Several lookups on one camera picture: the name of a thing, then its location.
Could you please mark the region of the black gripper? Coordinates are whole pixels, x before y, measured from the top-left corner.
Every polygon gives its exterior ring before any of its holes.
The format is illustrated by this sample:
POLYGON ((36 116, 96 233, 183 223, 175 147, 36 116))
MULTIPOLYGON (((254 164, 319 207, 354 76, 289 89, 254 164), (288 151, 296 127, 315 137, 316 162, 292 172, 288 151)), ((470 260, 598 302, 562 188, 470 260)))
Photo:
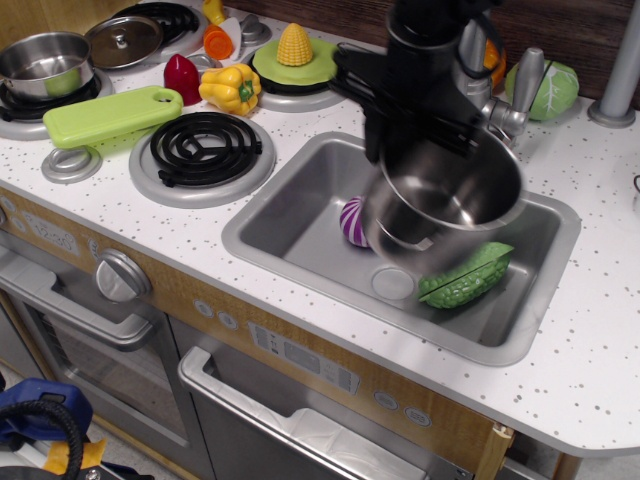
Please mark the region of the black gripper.
POLYGON ((384 54, 348 44, 333 54, 329 86, 362 107, 367 159, 387 162, 392 148, 426 140, 468 153, 485 121, 454 80, 462 30, 428 38, 392 20, 388 31, 384 54))

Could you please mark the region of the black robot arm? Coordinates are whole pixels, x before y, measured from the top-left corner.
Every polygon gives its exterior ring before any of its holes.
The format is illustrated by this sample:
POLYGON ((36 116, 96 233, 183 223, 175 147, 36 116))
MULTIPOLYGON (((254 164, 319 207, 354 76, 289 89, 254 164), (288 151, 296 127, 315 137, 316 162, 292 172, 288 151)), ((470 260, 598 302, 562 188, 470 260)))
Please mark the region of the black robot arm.
POLYGON ((341 46, 329 86, 358 103, 365 114, 365 155, 373 163, 395 145, 432 139, 448 149, 467 151, 487 124, 478 107, 458 89, 456 67, 471 78, 490 70, 461 59, 462 34, 470 21, 494 41, 500 39, 485 12, 493 1, 398 1, 387 15, 385 53, 341 46))

